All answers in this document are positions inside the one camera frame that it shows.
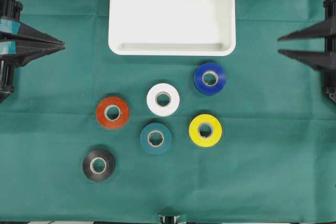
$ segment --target green cloth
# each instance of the green cloth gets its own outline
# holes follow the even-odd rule
[[[118,56],[108,46],[109,0],[19,0],[22,22],[66,42],[67,49],[15,73],[15,94],[0,105],[1,220],[193,222],[336,220],[336,106],[320,73],[277,53],[322,50],[323,40],[277,38],[324,19],[324,0],[236,0],[237,48],[227,57]],[[193,74],[221,64],[220,94],[197,91]],[[178,111],[154,116],[149,88],[174,85]],[[108,131],[95,116],[108,94],[124,98],[130,122]],[[208,112],[225,138],[199,148],[192,118]],[[171,149],[150,156],[139,135],[149,122],[172,132]],[[89,150],[115,157],[114,174],[91,182],[81,169]]]

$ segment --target black tape roll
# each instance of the black tape roll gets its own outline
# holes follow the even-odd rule
[[[98,172],[93,164],[96,160],[101,160],[104,163],[103,170]],[[94,150],[88,153],[83,161],[83,172],[88,179],[101,182],[109,178],[114,171],[114,158],[111,153],[105,150]]]

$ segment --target tape roll hole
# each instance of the tape roll hole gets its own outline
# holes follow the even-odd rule
[[[90,170],[94,174],[102,174],[106,171],[106,168],[107,168],[106,161],[102,157],[95,157],[90,162]]]
[[[202,76],[203,83],[208,87],[216,85],[218,83],[218,79],[218,74],[214,71],[206,71]]]
[[[105,117],[109,121],[116,121],[120,117],[120,108],[116,105],[108,106],[105,109]]]
[[[148,143],[153,147],[159,147],[164,142],[164,136],[160,131],[152,131],[148,134]]]
[[[160,92],[156,95],[156,103],[161,107],[166,107],[170,104],[171,97],[167,92]]]
[[[202,138],[209,138],[214,134],[214,128],[209,123],[202,123],[198,127],[198,133]]]

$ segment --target yellow tape roll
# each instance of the yellow tape roll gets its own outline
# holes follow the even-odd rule
[[[203,137],[200,134],[200,128],[203,124],[209,125],[212,129],[212,133],[209,137]],[[189,126],[190,138],[200,147],[211,147],[217,144],[222,137],[222,132],[222,126],[219,120],[207,114],[195,117]]]

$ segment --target red tape roll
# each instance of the red tape roll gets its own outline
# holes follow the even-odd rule
[[[107,116],[107,111],[112,107],[119,110],[119,116],[114,120]],[[116,130],[127,124],[130,118],[130,109],[127,103],[119,97],[107,97],[98,104],[96,116],[101,126],[109,130]]]

